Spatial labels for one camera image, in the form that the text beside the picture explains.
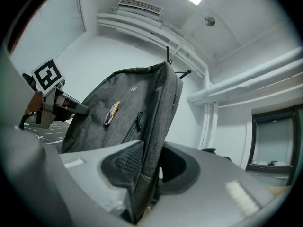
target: black and white square marker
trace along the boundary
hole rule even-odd
[[[32,76],[44,95],[65,77],[53,59],[34,69]]]

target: zipper pull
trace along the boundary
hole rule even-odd
[[[141,130],[141,124],[140,124],[139,114],[140,114],[140,113],[138,113],[137,118],[136,118],[136,125],[137,125],[137,130],[138,130],[138,131]]]

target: backpack logo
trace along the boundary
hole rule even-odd
[[[134,92],[136,89],[137,89],[137,87],[133,87],[133,88],[130,90],[130,93],[131,93],[131,92]]]

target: backpack zipper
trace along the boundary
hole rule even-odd
[[[122,143],[126,143],[130,140],[130,138],[132,137],[132,135],[134,134],[134,130],[137,128],[137,131],[139,132],[141,130],[141,123],[140,123],[140,119],[143,116],[143,112],[139,112],[137,114],[136,119],[134,120],[134,122],[132,123],[131,127],[129,128],[124,140],[122,141]]]

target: air conditioner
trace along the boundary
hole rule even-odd
[[[119,10],[139,14],[159,21],[163,8],[139,0],[120,0]]]

